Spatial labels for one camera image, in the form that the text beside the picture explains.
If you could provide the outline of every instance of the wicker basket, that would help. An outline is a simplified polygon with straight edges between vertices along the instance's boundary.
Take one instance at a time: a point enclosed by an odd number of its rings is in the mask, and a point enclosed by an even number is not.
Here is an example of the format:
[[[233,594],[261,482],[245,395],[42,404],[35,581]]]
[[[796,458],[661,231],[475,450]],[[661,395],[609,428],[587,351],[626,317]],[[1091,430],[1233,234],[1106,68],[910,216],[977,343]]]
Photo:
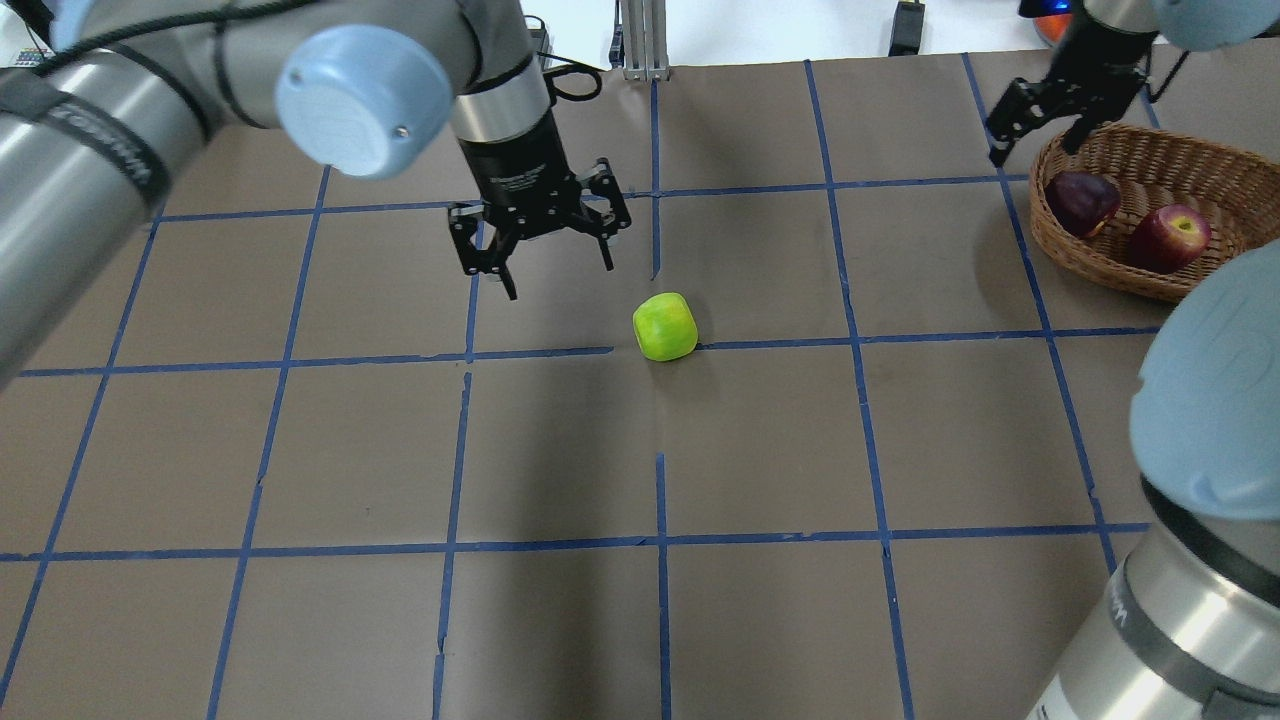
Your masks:
[[[1280,236],[1280,165],[1261,155],[1196,137],[1124,124],[1093,133],[1068,155],[1059,135],[1030,174],[1032,236],[1064,268],[1098,284],[1178,302],[1222,263]],[[1059,225],[1044,186],[1062,170],[1106,177],[1121,205],[1102,231],[1080,240]],[[1180,202],[1198,210],[1213,231],[1208,250],[1176,273],[1162,275],[1124,264],[1129,234],[1149,213]]]

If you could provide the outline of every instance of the orange object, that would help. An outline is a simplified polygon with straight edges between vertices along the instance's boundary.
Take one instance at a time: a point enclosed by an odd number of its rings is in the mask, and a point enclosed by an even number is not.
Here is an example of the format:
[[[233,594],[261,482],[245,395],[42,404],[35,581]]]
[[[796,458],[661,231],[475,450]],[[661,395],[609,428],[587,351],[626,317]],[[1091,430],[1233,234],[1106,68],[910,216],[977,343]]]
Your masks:
[[[1057,42],[1062,40],[1066,27],[1071,24],[1071,14],[1044,15],[1032,22],[1036,23],[1036,32],[1039,33],[1044,42],[1048,42],[1050,47],[1056,47]]]

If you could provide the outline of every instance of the metal post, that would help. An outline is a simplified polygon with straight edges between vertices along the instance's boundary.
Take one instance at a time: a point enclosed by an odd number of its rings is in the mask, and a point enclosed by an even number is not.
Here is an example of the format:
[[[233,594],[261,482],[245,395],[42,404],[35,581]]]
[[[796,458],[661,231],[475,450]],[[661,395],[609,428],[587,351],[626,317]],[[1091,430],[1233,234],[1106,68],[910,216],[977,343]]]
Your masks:
[[[622,35],[627,79],[667,79],[667,0],[622,0]]]

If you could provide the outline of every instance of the light blue joint cap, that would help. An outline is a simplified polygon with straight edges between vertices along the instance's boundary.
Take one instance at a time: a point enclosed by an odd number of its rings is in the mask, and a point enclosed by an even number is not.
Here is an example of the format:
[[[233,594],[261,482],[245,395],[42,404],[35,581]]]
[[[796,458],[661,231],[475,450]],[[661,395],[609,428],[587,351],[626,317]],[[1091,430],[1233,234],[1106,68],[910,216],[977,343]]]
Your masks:
[[[76,45],[84,35],[84,22],[95,0],[59,0],[54,23],[49,27],[54,50],[61,53]]]
[[[1160,32],[1199,53],[1239,45],[1280,19],[1280,0],[1152,0]]]
[[[435,55],[378,26],[338,26],[303,42],[275,83],[293,142],[369,179],[399,174],[449,119],[453,90]]]
[[[1139,374],[1129,437],[1147,479],[1192,512],[1280,519],[1280,241],[1188,295]]]

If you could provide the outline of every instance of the white floor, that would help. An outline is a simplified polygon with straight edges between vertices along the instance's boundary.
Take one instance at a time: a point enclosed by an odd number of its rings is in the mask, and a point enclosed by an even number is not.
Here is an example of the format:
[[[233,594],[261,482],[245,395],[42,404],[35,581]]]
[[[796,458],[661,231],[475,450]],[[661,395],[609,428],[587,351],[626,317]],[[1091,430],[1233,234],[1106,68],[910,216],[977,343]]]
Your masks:
[[[888,53],[897,0],[667,0],[672,65],[870,58]],[[524,0],[543,17],[553,51],[608,67],[613,0]],[[927,0],[922,53],[1043,47],[1018,0]],[[29,47],[22,22],[0,6],[0,65]]]

